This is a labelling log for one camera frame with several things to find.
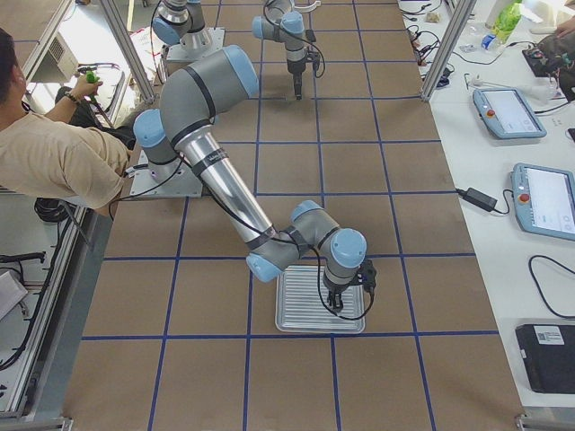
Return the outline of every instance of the black power brick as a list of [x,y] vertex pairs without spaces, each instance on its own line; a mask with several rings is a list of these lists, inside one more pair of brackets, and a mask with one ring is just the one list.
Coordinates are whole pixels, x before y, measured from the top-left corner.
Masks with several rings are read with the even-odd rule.
[[474,204],[476,207],[479,207],[488,213],[493,211],[495,206],[497,205],[497,199],[492,198],[491,196],[487,196],[484,193],[481,193],[479,190],[472,189],[471,187],[467,190],[456,189],[457,194],[466,200],[470,204]]

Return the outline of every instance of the display screen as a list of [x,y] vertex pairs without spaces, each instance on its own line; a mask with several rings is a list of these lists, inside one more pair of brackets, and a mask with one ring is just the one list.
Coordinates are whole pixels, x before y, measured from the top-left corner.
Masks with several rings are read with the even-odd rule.
[[533,226],[575,233],[575,205],[569,177],[560,172],[526,168]]
[[495,111],[495,115],[506,133],[526,133],[540,130],[531,119],[525,104],[513,90],[484,92],[483,94]]

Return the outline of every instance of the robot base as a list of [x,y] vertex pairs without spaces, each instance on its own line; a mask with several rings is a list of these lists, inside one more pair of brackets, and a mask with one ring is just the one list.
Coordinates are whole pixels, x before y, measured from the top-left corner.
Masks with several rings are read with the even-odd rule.
[[[147,157],[142,152],[138,164],[147,164]],[[149,169],[136,171],[130,196],[137,195],[158,185],[152,178]],[[170,178],[164,185],[142,195],[142,198],[200,198],[202,184],[186,166],[181,166],[179,172]]]
[[[205,38],[202,38],[201,33],[206,32]],[[189,63],[207,57],[216,51],[219,51],[224,46],[225,30],[217,27],[215,29],[206,28],[200,34],[200,39],[211,40],[207,45],[202,45],[200,41],[192,40],[190,45],[193,48],[185,48],[182,44],[173,45],[168,50],[164,59],[165,68],[168,75],[173,74],[176,70],[187,66]]]
[[[320,289],[327,303],[328,290],[323,285],[320,269]],[[363,288],[350,286],[341,294],[344,317],[356,317],[364,311]],[[359,334],[366,327],[366,319],[345,321],[323,308],[317,294],[317,267],[292,265],[278,277],[276,296],[276,326],[287,332]]]

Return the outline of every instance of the aluminum tray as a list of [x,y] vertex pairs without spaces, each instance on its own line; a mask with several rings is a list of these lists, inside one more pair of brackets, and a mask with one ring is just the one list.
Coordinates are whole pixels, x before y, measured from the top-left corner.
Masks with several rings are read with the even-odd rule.
[[[323,279],[323,267],[320,271]],[[320,289],[327,303],[328,290],[323,282]],[[361,286],[351,286],[341,294],[341,299],[342,316],[355,317],[364,311]],[[345,321],[330,314],[317,294],[317,267],[294,265],[278,277],[276,326],[287,332],[359,334],[366,327],[366,320]]]

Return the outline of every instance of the grid pattern floor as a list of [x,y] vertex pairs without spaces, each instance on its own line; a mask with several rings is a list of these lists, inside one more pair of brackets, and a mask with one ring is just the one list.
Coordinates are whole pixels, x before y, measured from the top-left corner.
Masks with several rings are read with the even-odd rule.
[[260,4],[202,4],[261,82],[215,137],[278,228],[312,199],[366,236],[376,302],[359,335],[280,332],[275,285],[251,276],[212,200],[123,202],[66,396],[75,429],[515,429],[519,399],[397,4],[305,15],[327,71],[305,72],[301,101],[283,46],[251,35]]

